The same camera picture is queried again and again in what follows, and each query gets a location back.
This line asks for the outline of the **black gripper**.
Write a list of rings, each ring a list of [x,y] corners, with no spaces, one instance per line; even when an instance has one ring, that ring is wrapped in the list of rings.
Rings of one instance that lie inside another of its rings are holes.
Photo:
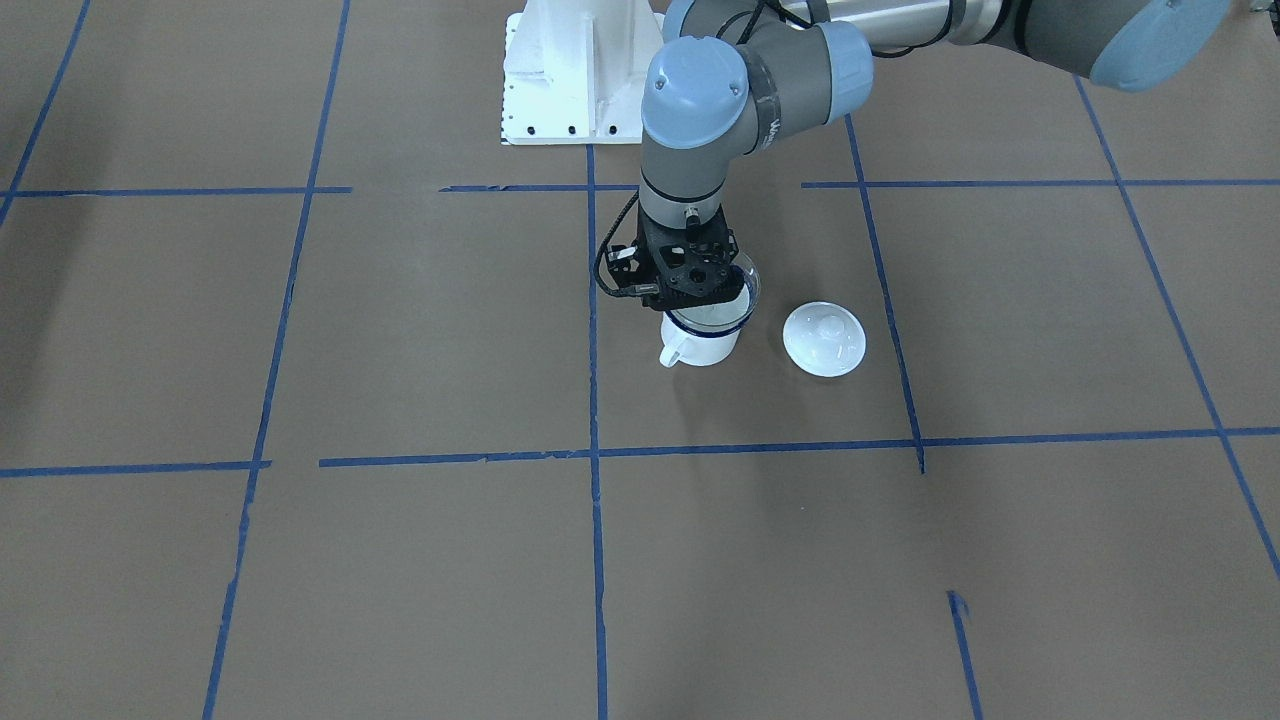
[[[662,225],[646,213],[637,222],[641,302],[649,309],[686,309],[736,300],[742,273],[733,261],[739,246],[724,214],[682,229]]]

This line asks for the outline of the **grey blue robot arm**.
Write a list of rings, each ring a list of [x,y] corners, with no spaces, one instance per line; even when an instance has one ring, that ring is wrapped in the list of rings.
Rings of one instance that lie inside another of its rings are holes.
[[[675,1],[641,100],[630,245],[603,241],[598,286],[655,311],[745,286],[722,191],[735,158],[831,126],[870,96],[876,61],[991,45],[1137,94],[1210,41],[1225,1]]]

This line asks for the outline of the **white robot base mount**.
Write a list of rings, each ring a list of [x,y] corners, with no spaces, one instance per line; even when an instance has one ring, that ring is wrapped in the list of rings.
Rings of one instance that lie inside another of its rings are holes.
[[[506,18],[502,143],[640,143],[664,23],[648,1],[525,3]]]

